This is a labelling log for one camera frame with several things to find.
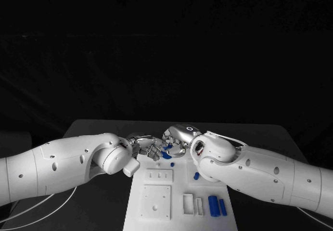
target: white platform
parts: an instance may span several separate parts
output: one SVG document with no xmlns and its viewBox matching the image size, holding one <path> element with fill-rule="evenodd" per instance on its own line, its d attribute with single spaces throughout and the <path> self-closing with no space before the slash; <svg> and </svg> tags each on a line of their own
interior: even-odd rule
<svg viewBox="0 0 333 231">
<path fill-rule="evenodd" d="M 133 176 L 124 231 L 237 231 L 227 184 L 212 183 L 204 177 L 199 177 L 199 180 L 194 179 L 197 166 L 191 156 L 186 154 L 169 160 L 162 158 L 155 162 L 146 156 L 139 155 L 137 160 L 142 166 Z M 148 169 L 165 170 L 161 174 L 162 178 L 159 178 L 158 171 L 153 171 L 150 175 Z M 145 185 L 163 185 L 165 187 L 149 186 L 145 189 Z M 194 194 L 194 216 L 184 215 L 184 194 Z M 224 199 L 228 216 L 222 216 L 222 212 L 220 217 L 211 216 L 208 203 L 211 195 Z M 202 198 L 204 216 L 198 216 L 197 198 Z"/>
</svg>

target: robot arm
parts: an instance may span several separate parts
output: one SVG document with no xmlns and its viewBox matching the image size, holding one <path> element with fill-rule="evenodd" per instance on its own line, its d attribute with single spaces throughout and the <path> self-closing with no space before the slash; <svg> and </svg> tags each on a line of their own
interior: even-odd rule
<svg viewBox="0 0 333 231">
<path fill-rule="evenodd" d="M 306 208 L 333 218 L 333 171 L 251 146 L 234 147 L 214 132 L 202 134 L 191 125 L 176 125 L 163 140 L 181 140 L 169 155 L 186 150 L 201 176 L 222 181 L 254 198 Z"/>
<path fill-rule="evenodd" d="M 64 192 L 100 174 L 120 170 L 132 177 L 140 167 L 133 151 L 153 160 L 162 156 L 152 136 L 124 139 L 111 133 L 48 142 L 0 159 L 0 206 L 21 199 Z"/>
</svg>

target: robotic hand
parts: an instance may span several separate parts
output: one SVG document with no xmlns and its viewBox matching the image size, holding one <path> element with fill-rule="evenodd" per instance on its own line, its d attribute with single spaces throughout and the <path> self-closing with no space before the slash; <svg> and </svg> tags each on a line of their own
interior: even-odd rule
<svg viewBox="0 0 333 231">
<path fill-rule="evenodd" d="M 306 208 L 333 218 L 333 171 L 243 142 L 235 147 L 222 137 L 178 124 L 163 134 L 163 141 L 173 144 L 166 153 L 172 157 L 188 153 L 208 181 L 222 181 L 263 201 Z"/>
<path fill-rule="evenodd" d="M 140 167 L 137 154 L 155 161 L 166 146 L 159 138 L 111 133 L 48 142 L 35 149 L 0 159 L 0 206 L 21 199 L 64 192 L 97 175 L 117 173 L 129 177 Z"/>
</svg>

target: hole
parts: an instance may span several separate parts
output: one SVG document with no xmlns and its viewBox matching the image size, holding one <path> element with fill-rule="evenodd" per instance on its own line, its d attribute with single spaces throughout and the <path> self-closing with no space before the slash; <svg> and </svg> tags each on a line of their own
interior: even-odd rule
<svg viewBox="0 0 333 231">
<path fill-rule="evenodd" d="M 246 164 L 247 164 L 247 166 L 251 165 L 251 159 L 247 160 Z"/>
<path fill-rule="evenodd" d="M 57 171 L 57 169 L 58 169 L 58 163 L 57 162 L 52 163 L 52 169 L 54 169 L 54 171 Z"/>
<path fill-rule="evenodd" d="M 280 173 L 280 168 L 276 167 L 276 168 L 274 168 L 274 174 L 277 175 L 279 173 Z"/>
<path fill-rule="evenodd" d="M 80 162 L 81 162 L 81 163 L 86 162 L 86 156 L 84 156 L 84 155 L 80 156 Z"/>
</svg>

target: gray table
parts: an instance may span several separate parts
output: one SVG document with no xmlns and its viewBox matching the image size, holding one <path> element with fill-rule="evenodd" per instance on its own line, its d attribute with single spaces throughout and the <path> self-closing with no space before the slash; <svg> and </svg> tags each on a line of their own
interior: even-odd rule
<svg viewBox="0 0 333 231">
<path fill-rule="evenodd" d="M 94 135 L 106 132 L 127 137 L 133 132 L 145 132 L 162 137 L 165 130 L 179 122 L 145 122 L 122 120 L 78 120 L 67 137 Z M 202 132 L 208 130 L 244 141 L 250 146 L 269 149 L 308 163 L 287 130 L 277 125 L 191 123 Z M 22 228 L 22 231 L 80 230 L 122 231 L 126 220 L 132 178 L 123 172 L 100 175 L 77 188 L 73 199 L 62 209 L 45 220 Z M 3 228 L 18 227 L 41 219 L 65 202 L 74 190 L 58 193 L 21 218 L 6 222 Z M 260 201 L 228 188 L 240 231 L 247 230 L 331 230 L 292 206 Z M 21 201 L 13 215 L 41 202 L 47 197 Z"/>
</svg>

